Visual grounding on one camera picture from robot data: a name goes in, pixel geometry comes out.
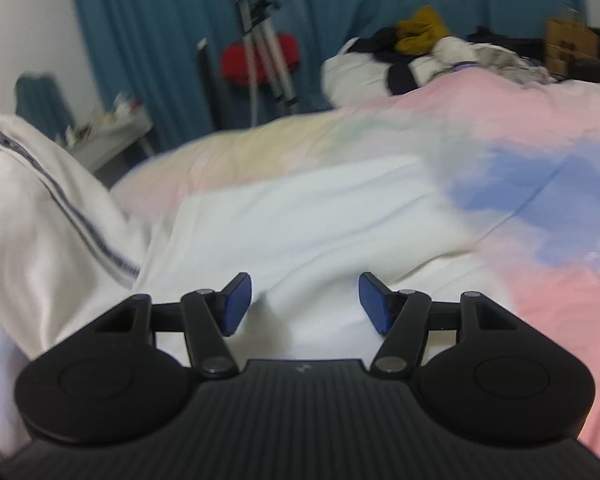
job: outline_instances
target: bed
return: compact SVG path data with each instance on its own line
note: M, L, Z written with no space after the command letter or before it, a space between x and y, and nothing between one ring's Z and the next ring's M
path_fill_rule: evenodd
M402 97L208 137L112 193L156 219L190 194L396 154L424 163L508 306L592 370L580 438L600 455L600 84L523 88L466 69Z
M152 23L171 27L178 13L169 1L154 6L167 19L152 15ZM540 34L562 2L582 6L282 1L281 30L299 40L299 89L309 97L319 93L322 60L354 34L404 18L407 9L432 3L461 35L488 23L520 37ZM85 23L101 22L97 8L82 9ZM187 23L187 37L209 34L207 20ZM231 24L216 31L214 44L220 49L233 38ZM149 44L163 58L134 68L136 91L154 107L158 127L177 122L176 138L189 139L202 101L157 98L163 87L154 88L152 73L181 83L171 95L199 93L189 86L193 76L182 77L190 50L177 57ZM125 65L117 50L99 45L89 45L96 65ZM173 60L168 70L164 59ZM368 363L381 339L356 297L366 270L392 288L442 301L483 291L592 369L598 394L581 439L600 455L600 222L587 223L600 219L600 86L521 89L467 69L389 98L376 93L385 69L365 75L371 83L364 92L360 83L346 83L357 93L355 106L341 102L332 112L204 137L155 157L110 194L30 125L0 115L0 460L26 441L11 388L28 359L131 294L177 301L190 290L221 288L243 270L252 275L255 304L230 340L241 362ZM112 97L128 84L118 80L120 70L99 72ZM578 215L590 209L596 213ZM185 361L181 340L158 339ZM444 338L432 342L429 355L448 346Z
M0 276L0 325L29 358L129 294L174 301L248 270L257 307L230 340L240 361L368 361L380 339L355 280L372 270L439 300L482 290L576 354L597 387L580 437L600 455L600 85L521 88L467 69L403 97L205 137L110 194L23 121L0 116L0 132L45 169L0 146L0 176L27 188L0 192L0 228L10 215L34 240L18 261L4 256L32 279L5 300ZM53 182L80 214L50 206ZM23 207L33 231L12 214ZM126 265L94 257L74 225L85 218ZM161 345L184 359L181 340Z

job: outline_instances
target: pink blanket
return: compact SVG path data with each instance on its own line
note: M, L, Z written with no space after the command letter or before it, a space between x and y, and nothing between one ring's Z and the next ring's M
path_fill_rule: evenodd
M600 85L522 88L467 69L363 107L462 121L488 146L450 195L521 316L592 371L580 439L600 456Z

